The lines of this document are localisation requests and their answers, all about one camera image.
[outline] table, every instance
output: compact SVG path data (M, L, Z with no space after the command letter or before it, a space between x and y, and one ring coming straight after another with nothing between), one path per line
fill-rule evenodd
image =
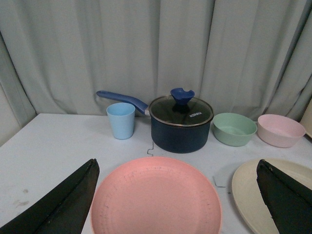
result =
M219 142L209 133L193 153L169 153L151 138L150 118L136 117L130 139L112 136L107 116L39 114L0 147L0 227L36 203L91 158L100 166L97 185L116 167L148 156L176 158L200 170L216 187L223 210L224 234L252 234L232 195L232 176L254 158L282 158L312 168L312 141L305 136L291 148L270 146L257 135L242 147ZM92 234L88 216L82 231Z

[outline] light blue cup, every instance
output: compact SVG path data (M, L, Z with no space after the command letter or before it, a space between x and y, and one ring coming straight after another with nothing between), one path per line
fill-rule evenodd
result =
M124 102L107 107L107 116L116 139L125 140L133 135L135 110L134 105Z

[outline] curtain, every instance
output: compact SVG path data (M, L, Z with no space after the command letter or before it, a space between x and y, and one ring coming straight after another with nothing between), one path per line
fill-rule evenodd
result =
M20 83L0 34L1 137L9 139L36 116L35 109Z
M105 115L114 101L97 97L98 90L149 104L183 87L215 114L300 120L312 95L311 6L311 0L0 1L0 31L37 113ZM7 92L11 80L0 76Z

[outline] plate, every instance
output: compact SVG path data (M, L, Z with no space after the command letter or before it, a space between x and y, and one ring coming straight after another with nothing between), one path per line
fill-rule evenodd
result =
M235 171L232 179L235 204L254 233L279 234L256 181L256 168L260 159L248 161ZM312 189L312 170L310 168L283 159L268 158L265 160Z
M212 183L177 159L144 157L110 173L91 206L95 234L218 234L222 209Z

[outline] lid knob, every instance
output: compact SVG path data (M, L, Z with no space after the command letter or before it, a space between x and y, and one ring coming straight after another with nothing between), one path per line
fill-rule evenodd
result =
M186 92L183 88L172 89L170 93L178 105L187 105L195 95L193 90Z

